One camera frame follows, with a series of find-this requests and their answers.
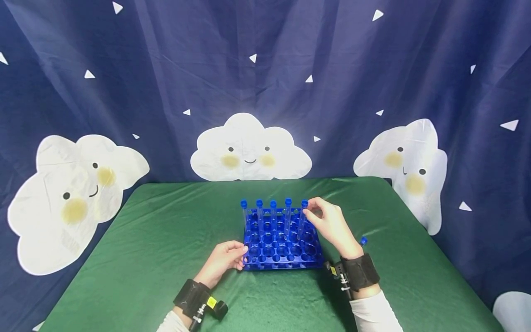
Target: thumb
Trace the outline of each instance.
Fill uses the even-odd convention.
[[[237,258],[240,258],[241,256],[243,256],[243,254],[247,252],[247,250],[249,250],[247,246],[229,250],[228,255],[229,255],[230,260],[235,260]]]
[[[316,216],[313,212],[308,209],[302,210],[302,213],[306,216],[306,219],[310,221],[315,227],[319,228],[322,223],[322,219]]]

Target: backdrop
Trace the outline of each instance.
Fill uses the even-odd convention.
[[[142,183],[356,175],[390,179],[505,328],[531,330],[529,15],[0,2],[1,330],[46,319]]]

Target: yellow label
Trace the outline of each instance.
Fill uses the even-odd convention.
[[[214,306],[216,305],[216,303],[218,303],[218,301],[216,301],[216,299],[214,299],[212,296],[208,298],[208,301],[207,301],[207,305],[214,309]]]

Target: sleeve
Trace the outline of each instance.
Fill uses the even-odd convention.
[[[403,332],[383,292],[350,302],[358,332]]]
[[[183,321],[177,316],[176,313],[170,311],[162,324],[160,324],[157,332],[189,332],[186,326],[184,326]]]

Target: clear test tube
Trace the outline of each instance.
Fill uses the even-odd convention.
[[[292,223],[292,199],[286,198],[286,217],[284,219],[284,235],[289,239],[289,226]]]
[[[256,201],[256,214],[258,214],[258,234],[264,234],[264,202],[261,199]]]
[[[251,231],[251,225],[249,224],[249,214],[247,213],[247,201],[242,200],[239,205],[242,207],[243,210],[243,223],[245,225],[245,233]]]
[[[269,203],[271,208],[271,231],[277,229],[277,201],[271,201]]]
[[[304,223],[306,222],[306,216],[304,215],[304,213],[302,213],[302,211],[307,207],[308,201],[303,199],[301,204],[301,217],[299,218],[299,227],[297,230],[297,238],[299,239],[299,241],[302,239],[302,234],[304,232]]]

